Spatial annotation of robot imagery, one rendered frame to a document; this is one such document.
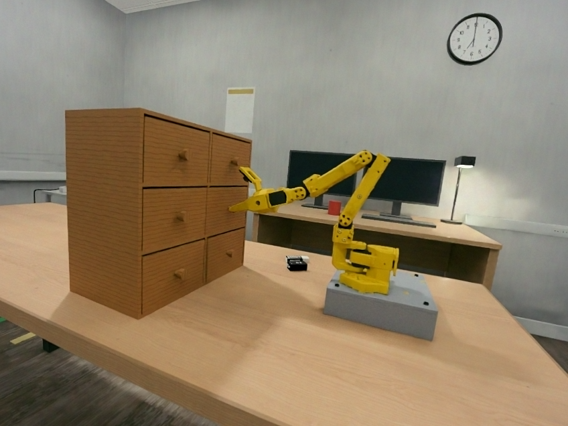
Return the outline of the brown wooden chest of drawers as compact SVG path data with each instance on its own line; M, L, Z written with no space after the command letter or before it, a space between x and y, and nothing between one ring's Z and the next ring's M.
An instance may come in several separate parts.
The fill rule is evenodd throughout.
M143 183L144 116L208 133L207 183ZM212 134L249 144L253 140L142 108L65 110L66 199L70 291L139 320L244 265L245 224L207 234ZM206 191L205 235L142 251L143 187L198 186ZM205 282L207 237L244 231L242 264ZM141 255L194 240L204 243L203 282L141 314Z

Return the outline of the white eraser with black sleeve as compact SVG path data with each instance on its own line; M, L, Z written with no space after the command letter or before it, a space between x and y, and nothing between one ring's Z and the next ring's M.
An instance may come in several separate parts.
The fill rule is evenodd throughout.
M285 261L305 261L306 263L309 263L309 257L308 256L285 256Z

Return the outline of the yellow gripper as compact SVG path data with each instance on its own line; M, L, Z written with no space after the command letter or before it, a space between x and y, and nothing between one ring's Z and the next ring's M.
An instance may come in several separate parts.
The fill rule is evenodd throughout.
M265 214L268 212L276 213L279 207L269 207L267 193L275 191L274 189L261 189L261 179L249 168L240 167L239 172L244 176L243 180L255 185L256 192L244 202L231 206L228 210L230 212L239 212L249 210L257 212L258 214Z

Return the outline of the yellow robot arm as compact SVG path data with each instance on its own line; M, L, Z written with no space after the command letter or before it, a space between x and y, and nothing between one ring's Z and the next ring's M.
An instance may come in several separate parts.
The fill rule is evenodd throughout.
M276 191L267 193L270 208L282 206L310 196L317 197L364 167L368 168L366 175L340 213L339 222L334 226L332 237L334 242L332 264L337 270L345 271L345 273L340 273L339 283L346 284L361 293L375 292L387 295L391 271L394 271L392 265L396 258L395 248L368 245L366 249L366 243L352 240L353 219L389 162L390 159L380 153L376 156L363 150L322 176L312 175L298 188L278 188ZM350 262L352 263L346 262L347 248L352 249L350 251Z

